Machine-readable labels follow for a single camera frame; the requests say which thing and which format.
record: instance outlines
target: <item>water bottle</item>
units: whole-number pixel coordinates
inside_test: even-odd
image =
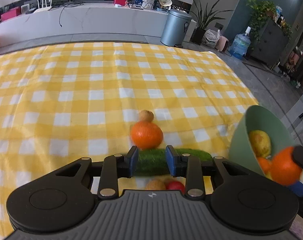
[[[247,53],[247,49],[250,46],[250,33],[251,28],[247,27],[247,30],[243,34],[237,34],[234,42],[229,48],[229,52],[236,58],[242,59],[243,55]]]

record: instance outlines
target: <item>green bowl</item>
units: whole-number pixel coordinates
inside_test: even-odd
[[[248,134],[252,130],[261,130],[269,135],[272,157],[280,150],[294,146],[296,143],[283,123],[272,112],[256,105],[247,109],[231,140],[229,160],[264,176],[249,141]]]

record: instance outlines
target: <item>orange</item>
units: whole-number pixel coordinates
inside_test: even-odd
[[[281,150],[271,161],[270,174],[273,181],[289,186],[299,180],[302,168],[293,162],[294,147]]]
[[[140,149],[153,149],[163,141],[163,132],[152,122],[140,121],[133,125],[130,137]]]
[[[258,157],[257,160],[264,174],[267,174],[270,169],[271,161],[263,157]]]

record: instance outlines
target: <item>trash can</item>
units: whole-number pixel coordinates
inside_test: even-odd
[[[185,38],[191,19],[191,15],[187,13],[175,9],[169,10],[160,42],[170,47],[181,45]]]

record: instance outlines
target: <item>tablecloth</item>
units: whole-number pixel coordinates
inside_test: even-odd
[[[80,157],[126,153],[130,126],[150,110],[174,147],[227,156],[256,99],[214,53],[149,44],[88,42],[0,56],[0,239],[17,187]],[[120,180],[141,188],[144,178]]]

